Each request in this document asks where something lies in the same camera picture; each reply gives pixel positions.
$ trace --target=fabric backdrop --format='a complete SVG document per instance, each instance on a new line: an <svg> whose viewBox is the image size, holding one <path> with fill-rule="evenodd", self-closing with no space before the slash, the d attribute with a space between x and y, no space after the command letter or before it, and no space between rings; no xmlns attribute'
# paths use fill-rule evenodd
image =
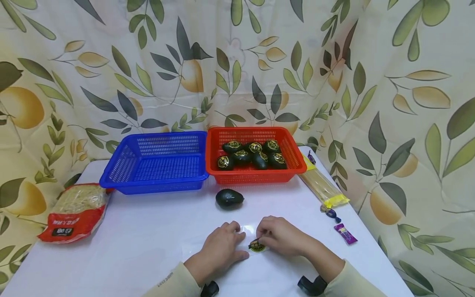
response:
<svg viewBox="0 0 475 297"><path fill-rule="evenodd" d="M475 296L474 0L0 0L0 288L129 134L283 126L417 296Z"/></svg>

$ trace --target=hand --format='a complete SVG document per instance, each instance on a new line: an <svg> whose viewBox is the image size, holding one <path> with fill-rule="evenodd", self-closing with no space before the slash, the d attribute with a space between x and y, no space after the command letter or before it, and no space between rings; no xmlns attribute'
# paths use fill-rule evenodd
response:
<svg viewBox="0 0 475 297"><path fill-rule="evenodd" d="M257 227L259 243L284 256L304 256L316 241L284 218L264 217Z"/></svg>
<svg viewBox="0 0 475 297"><path fill-rule="evenodd" d="M259 243L284 256L307 258L327 283L334 280L345 266L345 261L321 242L303 233L284 218L263 218L256 233Z"/></svg>
<svg viewBox="0 0 475 297"><path fill-rule="evenodd" d="M236 246L244 240L246 233L236 232L241 226L232 221L216 228L203 245L201 251L185 261L185 267L195 278L199 287L202 287L211 276L226 271L238 261L249 258L249 253L236 250Z"/></svg>

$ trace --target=dark green avocado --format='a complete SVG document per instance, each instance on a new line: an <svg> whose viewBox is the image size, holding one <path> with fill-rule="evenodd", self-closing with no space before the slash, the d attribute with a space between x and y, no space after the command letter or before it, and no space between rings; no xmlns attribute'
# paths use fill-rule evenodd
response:
<svg viewBox="0 0 475 297"><path fill-rule="evenodd" d="M236 140L223 144L223 151L227 153L235 153L242 149L243 149L242 144Z"/></svg>
<svg viewBox="0 0 475 297"><path fill-rule="evenodd" d="M271 165L274 169L287 169L287 162L281 153L270 154L269 165Z"/></svg>
<svg viewBox="0 0 475 297"><path fill-rule="evenodd" d="M248 153L258 153L262 151L262 144L258 142L249 142L248 144L244 145L244 149Z"/></svg>
<svg viewBox="0 0 475 297"><path fill-rule="evenodd" d="M262 146L262 150L267 154L280 153L280 146L277 140L267 140Z"/></svg>
<svg viewBox="0 0 475 297"><path fill-rule="evenodd" d="M234 160L228 156L221 156L218 158L218 169L219 170L233 170L234 169Z"/></svg>
<svg viewBox="0 0 475 297"><path fill-rule="evenodd" d="M252 164L258 170L266 170L268 167L267 155L263 152L258 152L252 155Z"/></svg>
<svg viewBox="0 0 475 297"><path fill-rule="evenodd" d="M251 154L246 152L245 150L235 152L234 154L232 154L232 157L237 165L247 165L251 163Z"/></svg>
<svg viewBox="0 0 475 297"><path fill-rule="evenodd" d="M222 208L236 206L244 201L243 195L231 189L222 189L216 194L216 203Z"/></svg>

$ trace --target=plastic bag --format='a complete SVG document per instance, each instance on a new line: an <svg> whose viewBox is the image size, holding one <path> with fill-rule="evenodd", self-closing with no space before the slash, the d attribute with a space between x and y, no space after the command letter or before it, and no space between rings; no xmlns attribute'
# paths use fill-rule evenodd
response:
<svg viewBox="0 0 475 297"><path fill-rule="evenodd" d="M97 183L67 188L48 215L48 226L38 238L61 244L88 237L101 224L111 191Z"/></svg>
<svg viewBox="0 0 475 297"><path fill-rule="evenodd" d="M350 200L343 195L340 189L335 187L333 183L330 182L312 162L310 162L304 153L302 153L302 155L307 164L307 171L299 174L299 176L322 204L327 208L332 208L348 203Z"/></svg>
<svg viewBox="0 0 475 297"><path fill-rule="evenodd" d="M257 255L269 250L269 248L267 247L264 247L264 248L257 247L257 248L252 248L252 249L249 248L251 244L254 244L255 246L254 241L257 239L256 230L258 226L259 226L259 223L252 223L252 224L241 226L241 231L239 233L245 232L246 238L244 238L244 240L238 244L238 246L236 247L236 250L245 250L249 252L250 256L254 256L254 255ZM185 240L182 243L182 247L181 247L182 260L186 261L191 256L199 252L201 248L203 247L203 244L205 243L205 240L208 237L208 235L209 234Z"/></svg>

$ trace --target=red plastic basket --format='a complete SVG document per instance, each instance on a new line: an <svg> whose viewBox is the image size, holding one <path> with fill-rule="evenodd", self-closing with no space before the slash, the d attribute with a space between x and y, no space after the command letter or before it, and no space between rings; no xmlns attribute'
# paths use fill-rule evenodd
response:
<svg viewBox="0 0 475 297"><path fill-rule="evenodd" d="M246 144L257 141L264 143L275 139L287 162L284 170L256 170L253 165L235 167L232 171L218 170L217 159L226 155L222 145L232 140ZM206 137L206 171L217 183L265 183L288 182L295 174L304 173L307 165L302 153L287 129L282 127L214 127Z"/></svg>

